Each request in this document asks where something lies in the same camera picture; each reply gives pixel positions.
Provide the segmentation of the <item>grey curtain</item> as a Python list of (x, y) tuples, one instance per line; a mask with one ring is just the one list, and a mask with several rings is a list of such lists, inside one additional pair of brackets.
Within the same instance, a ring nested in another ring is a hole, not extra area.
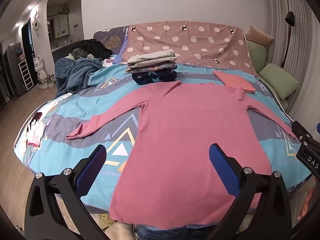
[(268, 60), (281, 66), (284, 58), (289, 11), (295, 14), (284, 70), (299, 83), (287, 112), (317, 135), (319, 123), (319, 21), (307, 0), (266, 0), (267, 32), (274, 37)]

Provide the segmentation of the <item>salmon folded garment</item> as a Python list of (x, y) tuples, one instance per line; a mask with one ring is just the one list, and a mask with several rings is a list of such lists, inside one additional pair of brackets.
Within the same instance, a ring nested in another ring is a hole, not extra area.
[(255, 87), (243, 77), (234, 74), (228, 74), (221, 71), (213, 71), (213, 74), (225, 85), (234, 88), (242, 88), (247, 93), (255, 93)]

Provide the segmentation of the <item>pink polka-dot sheet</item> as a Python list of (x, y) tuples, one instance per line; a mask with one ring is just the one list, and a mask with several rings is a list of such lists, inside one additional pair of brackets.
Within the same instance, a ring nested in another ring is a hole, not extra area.
[(169, 49), (174, 51), (177, 63), (256, 74), (242, 29), (217, 23), (161, 21), (132, 24), (122, 58), (128, 61), (136, 55)]

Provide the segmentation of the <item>tan pillow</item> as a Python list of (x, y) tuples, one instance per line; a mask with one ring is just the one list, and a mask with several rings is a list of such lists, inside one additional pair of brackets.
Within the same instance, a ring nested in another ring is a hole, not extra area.
[(247, 34), (245, 35), (246, 40), (260, 44), (264, 46), (266, 49), (270, 47), (270, 45), (274, 41), (274, 37), (268, 35), (267, 33), (260, 31), (259, 29), (250, 26)]

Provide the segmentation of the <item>navy star folded garment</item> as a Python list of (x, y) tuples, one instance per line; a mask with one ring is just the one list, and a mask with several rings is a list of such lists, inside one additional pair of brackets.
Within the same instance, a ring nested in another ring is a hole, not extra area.
[(146, 85), (148, 83), (156, 83), (156, 82), (171, 82), (171, 81), (175, 81), (176, 78), (177, 78), (177, 73), (175, 72), (175, 70), (168, 69), (168, 68), (132, 74), (132, 79), (138, 85)]

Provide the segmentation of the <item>blue jeans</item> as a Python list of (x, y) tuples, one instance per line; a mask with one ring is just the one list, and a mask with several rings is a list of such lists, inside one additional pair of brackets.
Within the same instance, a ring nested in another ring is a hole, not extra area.
[(133, 231), (136, 239), (206, 239), (215, 227), (215, 225), (188, 226), (162, 230), (154, 226), (135, 224)]

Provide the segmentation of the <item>white gloves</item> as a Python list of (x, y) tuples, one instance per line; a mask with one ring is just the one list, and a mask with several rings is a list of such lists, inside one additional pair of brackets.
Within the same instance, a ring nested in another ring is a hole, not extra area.
[(45, 129), (46, 124), (44, 122), (33, 120), (28, 125), (28, 131), (26, 134), (28, 145), (39, 147)]

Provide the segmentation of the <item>black clothes pile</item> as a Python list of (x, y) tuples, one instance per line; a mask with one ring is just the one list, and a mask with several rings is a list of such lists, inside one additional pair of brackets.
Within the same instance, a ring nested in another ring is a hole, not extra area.
[(87, 57), (92, 54), (93, 57), (99, 59), (108, 59), (112, 54), (112, 50), (107, 49), (100, 41), (95, 39), (82, 40), (74, 44), (70, 51), (74, 59)]

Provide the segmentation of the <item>red phone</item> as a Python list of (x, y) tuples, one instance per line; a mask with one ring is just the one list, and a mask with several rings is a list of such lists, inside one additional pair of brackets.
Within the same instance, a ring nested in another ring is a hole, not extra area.
[(33, 118), (32, 118), (32, 120), (31, 120), (30, 123), (32, 124), (33, 122), (39, 121), (40, 118), (41, 118), (41, 116), (42, 116), (42, 112), (37, 112), (37, 113), (35, 113), (35, 115), (33, 116)]

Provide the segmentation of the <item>blue patterned duvet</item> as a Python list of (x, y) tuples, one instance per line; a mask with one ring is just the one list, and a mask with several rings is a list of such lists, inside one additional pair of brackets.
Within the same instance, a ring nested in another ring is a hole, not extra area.
[[(116, 118), (99, 129), (93, 128), (94, 131), (88, 135), (79, 135), (81, 129), (85, 127), (84, 124), (90, 122), (93, 116), (103, 114), (123, 97), (143, 87), (133, 81), (126, 68), (124, 64), (103, 67), (89, 76), (86, 89), (76, 94), (64, 94), (39, 107), (36, 111), (42, 112), (39, 121), (46, 124), (40, 146), (35, 147), (27, 143), (27, 125), (31, 120), (24, 125), (14, 144), (14, 152), (19, 160), (33, 174), (42, 172), (46, 176), (56, 175), (65, 168), (75, 167), (98, 145), (103, 145), (107, 152), (106, 162), (89, 193), (81, 197), (89, 210), (93, 208), (99, 211), (109, 210), (120, 174), (137, 141), (141, 110), (139, 107), (116, 115)], [(256, 91), (253, 94), (246, 93), (247, 96), (264, 104), (291, 128), (292, 121), (278, 106), (277, 99), (268, 91), (266, 81), (251, 74), (233, 69), (222, 70), (177, 64), (175, 81), (189, 84), (214, 83), (224, 86), (213, 74), (215, 70), (241, 76), (250, 82)], [(283, 175), (289, 192), (297, 190), (311, 176), (311, 172), (295, 156), (300, 142), (293, 139), (278, 124), (252, 109), (248, 110), (248, 115), (272, 171), (279, 171)]]

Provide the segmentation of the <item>green pillow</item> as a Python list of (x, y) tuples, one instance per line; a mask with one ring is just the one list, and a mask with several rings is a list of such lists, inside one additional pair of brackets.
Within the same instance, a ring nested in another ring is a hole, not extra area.
[(299, 85), (294, 77), (273, 63), (267, 64), (260, 71), (259, 76), (275, 90), (281, 100), (285, 100), (294, 93)]
[(267, 50), (264, 46), (252, 41), (247, 41), (247, 45), (253, 67), (259, 74), (267, 65)]

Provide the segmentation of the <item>black floor lamp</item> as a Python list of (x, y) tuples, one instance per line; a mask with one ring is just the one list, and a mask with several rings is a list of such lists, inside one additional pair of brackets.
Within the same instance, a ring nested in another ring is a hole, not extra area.
[(295, 26), (295, 14), (294, 14), (294, 12), (289, 11), (287, 13), (287, 15), (285, 17), (285, 22), (288, 24), (289, 28), (288, 28), (288, 31), (287, 31), (286, 50), (285, 50), (283, 61), (281, 63), (281, 68), (284, 68), (285, 61), (286, 61), (286, 58), (287, 58), (287, 54), (288, 54), (288, 51), (289, 51), (289, 45), (290, 45), (290, 40), (291, 40), (291, 30), (292, 30), (292, 27)]

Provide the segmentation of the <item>pink long-sleeve shirt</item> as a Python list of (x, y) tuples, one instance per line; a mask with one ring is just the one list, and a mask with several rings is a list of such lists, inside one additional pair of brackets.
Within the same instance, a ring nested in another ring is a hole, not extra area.
[(88, 135), (116, 115), (141, 108), (137, 141), (117, 182), (111, 218), (160, 229), (219, 222), (234, 197), (209, 159), (218, 144), (243, 167), (269, 175), (271, 164), (248, 110), (266, 116), (287, 134), (291, 128), (242, 89), (214, 83), (145, 85), (84, 124)]

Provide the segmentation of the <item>white cat figurine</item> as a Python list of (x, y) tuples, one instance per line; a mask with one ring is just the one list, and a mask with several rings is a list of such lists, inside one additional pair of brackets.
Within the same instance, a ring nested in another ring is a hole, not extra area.
[(35, 72), (37, 73), (37, 79), (40, 84), (41, 89), (48, 88), (48, 76), (44, 70), (44, 64), (40, 56), (36, 56), (33, 58), (33, 63), (35, 67)]

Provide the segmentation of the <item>floral folded garment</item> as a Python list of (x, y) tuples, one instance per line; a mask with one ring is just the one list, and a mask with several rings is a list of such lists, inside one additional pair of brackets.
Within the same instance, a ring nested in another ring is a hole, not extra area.
[(145, 67), (138, 67), (138, 68), (128, 67), (126, 72), (128, 74), (136, 74), (136, 73), (155, 72), (163, 69), (176, 69), (176, 63), (164, 62), (164, 63), (160, 63), (153, 66), (145, 66)]

